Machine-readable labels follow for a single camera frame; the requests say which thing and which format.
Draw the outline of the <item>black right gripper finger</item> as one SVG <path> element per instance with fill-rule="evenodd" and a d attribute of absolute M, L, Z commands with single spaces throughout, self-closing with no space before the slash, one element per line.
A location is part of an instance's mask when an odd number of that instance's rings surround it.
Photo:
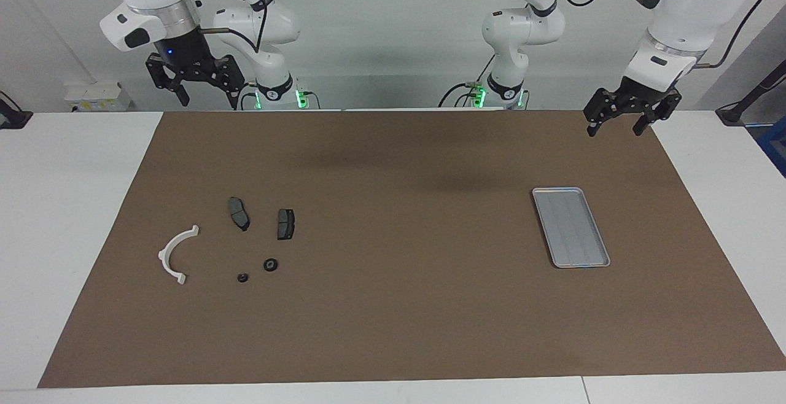
<path fill-rule="evenodd" d="M 233 55 L 212 60 L 212 85 L 224 92 L 231 109 L 236 110 L 246 80 Z"/>
<path fill-rule="evenodd" d="M 159 90 L 168 90 L 177 96 L 182 107 L 189 105 L 189 95 L 182 85 L 182 74 L 175 74 L 170 77 L 166 73 L 166 64 L 159 54 L 150 54 L 146 59 L 146 68 L 154 83 Z"/>

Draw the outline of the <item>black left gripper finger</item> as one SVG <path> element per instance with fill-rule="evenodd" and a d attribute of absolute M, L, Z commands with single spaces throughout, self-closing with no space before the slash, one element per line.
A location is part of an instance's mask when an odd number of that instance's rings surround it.
<path fill-rule="evenodd" d="M 583 115 L 588 122 L 587 133 L 592 138 L 597 135 L 601 125 L 621 115 L 617 105 L 616 93 L 608 90 L 596 90 L 587 102 Z"/>
<path fill-rule="evenodd" d="M 682 101 L 680 94 L 667 94 L 654 107 L 645 108 L 642 115 L 634 125 L 634 134 L 641 136 L 649 125 L 659 120 L 668 120 L 679 102 Z"/>

